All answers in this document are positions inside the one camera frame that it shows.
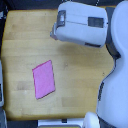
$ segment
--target wooden table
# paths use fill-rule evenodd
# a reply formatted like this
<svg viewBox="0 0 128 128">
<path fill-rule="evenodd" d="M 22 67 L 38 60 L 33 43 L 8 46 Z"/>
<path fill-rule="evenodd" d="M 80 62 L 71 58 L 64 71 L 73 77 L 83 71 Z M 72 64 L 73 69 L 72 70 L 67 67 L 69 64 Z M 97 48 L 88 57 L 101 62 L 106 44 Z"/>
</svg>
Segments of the wooden table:
<svg viewBox="0 0 128 128">
<path fill-rule="evenodd" d="M 75 118 L 96 110 L 99 84 L 113 60 L 105 47 L 51 39 L 56 16 L 56 10 L 8 13 L 1 56 L 8 119 Z M 52 60 L 56 91 L 36 100 L 32 69 L 48 60 Z"/>
</svg>

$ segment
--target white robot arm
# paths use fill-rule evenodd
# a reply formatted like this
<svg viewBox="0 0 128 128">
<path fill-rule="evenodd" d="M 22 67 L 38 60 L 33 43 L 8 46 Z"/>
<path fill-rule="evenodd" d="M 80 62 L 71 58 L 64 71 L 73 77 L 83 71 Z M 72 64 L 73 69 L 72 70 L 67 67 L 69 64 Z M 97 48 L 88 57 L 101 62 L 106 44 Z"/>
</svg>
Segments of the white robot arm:
<svg viewBox="0 0 128 128">
<path fill-rule="evenodd" d="M 114 68 L 99 87 L 96 114 L 87 113 L 83 127 L 128 128 L 128 1 L 106 10 L 63 3 L 50 36 L 89 47 L 106 44 Z"/>
</svg>

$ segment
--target white object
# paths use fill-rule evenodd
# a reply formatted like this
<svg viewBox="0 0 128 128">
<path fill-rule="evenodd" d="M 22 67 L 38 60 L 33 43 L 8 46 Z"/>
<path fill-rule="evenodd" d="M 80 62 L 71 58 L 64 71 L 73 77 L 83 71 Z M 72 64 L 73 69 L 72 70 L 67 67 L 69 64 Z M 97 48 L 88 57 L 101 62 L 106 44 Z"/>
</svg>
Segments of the white object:
<svg viewBox="0 0 128 128">
<path fill-rule="evenodd" d="M 81 45 L 90 44 L 102 47 L 105 44 L 108 28 L 106 10 L 95 6 L 76 2 L 65 2 L 59 6 L 58 12 L 65 10 L 65 26 L 56 28 L 54 25 L 51 36 L 61 41 L 74 42 Z M 103 18 L 103 28 L 88 26 L 88 18 Z"/>
<path fill-rule="evenodd" d="M 115 8 L 111 34 L 121 58 L 116 60 L 115 70 L 103 80 L 97 114 L 117 128 L 128 128 L 128 1 Z"/>
</svg>

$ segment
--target pink cloth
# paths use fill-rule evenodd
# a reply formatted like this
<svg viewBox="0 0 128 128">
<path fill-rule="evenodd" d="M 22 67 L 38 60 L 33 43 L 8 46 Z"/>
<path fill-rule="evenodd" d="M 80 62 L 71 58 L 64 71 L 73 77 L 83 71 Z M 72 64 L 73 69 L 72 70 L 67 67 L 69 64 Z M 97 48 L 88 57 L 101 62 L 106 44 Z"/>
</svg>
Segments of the pink cloth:
<svg viewBox="0 0 128 128">
<path fill-rule="evenodd" d="M 36 99 L 55 91 L 52 61 L 49 60 L 32 69 Z"/>
</svg>

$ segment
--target table surface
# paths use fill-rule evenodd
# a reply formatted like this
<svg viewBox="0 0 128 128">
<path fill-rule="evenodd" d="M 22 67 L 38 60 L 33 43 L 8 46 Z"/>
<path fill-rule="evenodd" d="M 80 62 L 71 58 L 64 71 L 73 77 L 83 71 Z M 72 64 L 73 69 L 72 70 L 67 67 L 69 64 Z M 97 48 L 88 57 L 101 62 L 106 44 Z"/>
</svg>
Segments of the table surface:
<svg viewBox="0 0 128 128">
<path fill-rule="evenodd" d="M 87 48 L 51 39 L 56 16 L 57 10 L 8 13 L 1 53 L 8 119 L 76 118 L 96 110 L 99 84 L 113 59 L 105 46 Z M 32 69 L 48 60 L 56 91 L 36 100 Z"/>
</svg>

